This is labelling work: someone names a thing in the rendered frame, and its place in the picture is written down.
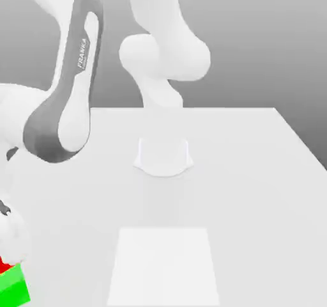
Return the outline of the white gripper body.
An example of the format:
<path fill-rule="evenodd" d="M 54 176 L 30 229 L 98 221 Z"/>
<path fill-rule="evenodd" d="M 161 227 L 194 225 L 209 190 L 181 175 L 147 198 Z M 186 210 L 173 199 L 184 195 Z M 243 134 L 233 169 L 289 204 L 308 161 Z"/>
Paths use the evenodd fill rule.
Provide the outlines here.
<path fill-rule="evenodd" d="M 27 226 L 19 214 L 0 213 L 0 257 L 5 264 L 23 262 L 30 251 Z"/>

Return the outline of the small red cube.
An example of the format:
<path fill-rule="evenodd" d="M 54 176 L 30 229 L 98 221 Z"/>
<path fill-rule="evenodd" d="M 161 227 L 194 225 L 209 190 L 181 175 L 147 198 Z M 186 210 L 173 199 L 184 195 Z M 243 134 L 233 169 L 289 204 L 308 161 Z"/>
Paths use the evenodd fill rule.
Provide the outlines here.
<path fill-rule="evenodd" d="M 9 269 L 13 268 L 15 265 L 7 264 L 3 262 L 3 259 L 0 257 L 0 274 L 5 273 Z"/>

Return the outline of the small green cube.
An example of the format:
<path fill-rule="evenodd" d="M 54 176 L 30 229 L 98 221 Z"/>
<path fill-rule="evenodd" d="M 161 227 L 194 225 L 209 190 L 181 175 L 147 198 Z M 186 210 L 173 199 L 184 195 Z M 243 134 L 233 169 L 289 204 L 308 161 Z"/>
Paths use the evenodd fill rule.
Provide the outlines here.
<path fill-rule="evenodd" d="M 21 265 L 0 274 L 0 307 L 20 307 L 31 301 Z"/>

